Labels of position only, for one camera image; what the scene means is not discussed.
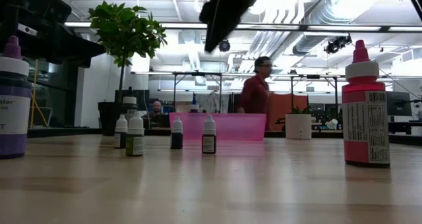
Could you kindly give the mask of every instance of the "red shirt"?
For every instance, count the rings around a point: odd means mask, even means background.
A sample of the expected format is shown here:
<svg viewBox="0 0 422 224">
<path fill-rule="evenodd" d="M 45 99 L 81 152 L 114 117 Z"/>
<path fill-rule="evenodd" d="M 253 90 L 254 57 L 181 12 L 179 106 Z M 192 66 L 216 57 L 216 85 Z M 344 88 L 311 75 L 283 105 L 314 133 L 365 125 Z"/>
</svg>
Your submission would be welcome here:
<svg viewBox="0 0 422 224">
<path fill-rule="evenodd" d="M 259 76 L 253 76 L 246 80 L 242 94 L 240 97 L 240 107 L 245 113 L 264 113 L 267 114 L 268 109 L 268 84 Z"/>
</svg>

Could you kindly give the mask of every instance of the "plant pot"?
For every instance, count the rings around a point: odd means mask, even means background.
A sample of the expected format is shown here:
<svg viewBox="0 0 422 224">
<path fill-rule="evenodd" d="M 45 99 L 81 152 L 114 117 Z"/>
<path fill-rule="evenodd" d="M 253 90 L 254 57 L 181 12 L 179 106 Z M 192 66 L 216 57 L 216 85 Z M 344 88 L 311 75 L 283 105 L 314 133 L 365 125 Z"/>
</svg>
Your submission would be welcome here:
<svg viewBox="0 0 422 224">
<path fill-rule="evenodd" d="M 286 115 L 287 139 L 311 139 L 312 120 L 309 114 Z"/>
<path fill-rule="evenodd" d="M 104 136 L 114 136 L 116 121 L 120 117 L 121 104 L 115 102 L 98 102 L 101 129 Z"/>
</svg>

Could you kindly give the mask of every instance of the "pink container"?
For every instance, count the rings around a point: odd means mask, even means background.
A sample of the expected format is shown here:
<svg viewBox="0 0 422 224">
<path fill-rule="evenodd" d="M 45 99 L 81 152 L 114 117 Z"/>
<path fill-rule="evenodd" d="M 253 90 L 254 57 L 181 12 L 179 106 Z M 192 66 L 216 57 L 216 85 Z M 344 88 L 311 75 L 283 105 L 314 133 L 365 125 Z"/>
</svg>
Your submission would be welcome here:
<svg viewBox="0 0 422 224">
<path fill-rule="evenodd" d="M 201 140 L 206 113 L 170 113 L 170 124 L 176 116 L 183 123 L 184 140 Z M 265 114 L 211 114 L 220 141 L 263 141 Z"/>
</svg>

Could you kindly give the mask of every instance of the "small potted plant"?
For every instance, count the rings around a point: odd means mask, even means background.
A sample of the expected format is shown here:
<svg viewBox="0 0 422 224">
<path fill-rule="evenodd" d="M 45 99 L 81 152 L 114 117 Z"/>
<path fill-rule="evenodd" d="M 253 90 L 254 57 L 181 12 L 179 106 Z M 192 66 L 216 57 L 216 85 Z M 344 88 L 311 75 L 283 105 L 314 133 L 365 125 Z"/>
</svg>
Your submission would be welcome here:
<svg viewBox="0 0 422 224">
<path fill-rule="evenodd" d="M 286 115 L 287 139 L 311 139 L 312 119 L 309 107 L 304 109 L 291 108 L 291 113 Z"/>
<path fill-rule="evenodd" d="M 167 44 L 166 30 L 152 18 L 139 17 L 146 13 L 144 7 L 125 7 L 125 4 L 108 4 L 105 1 L 95 9 L 89 9 L 91 28 L 96 30 L 98 43 L 102 44 L 107 53 L 115 58 L 114 63 L 121 68 L 119 93 L 117 101 L 99 102 L 100 119 L 103 135 L 113 136 L 116 120 L 119 118 L 122 102 L 122 86 L 125 76 L 125 66 L 132 65 L 129 59 L 138 53 L 141 57 L 155 56 L 155 50 Z"/>
</svg>

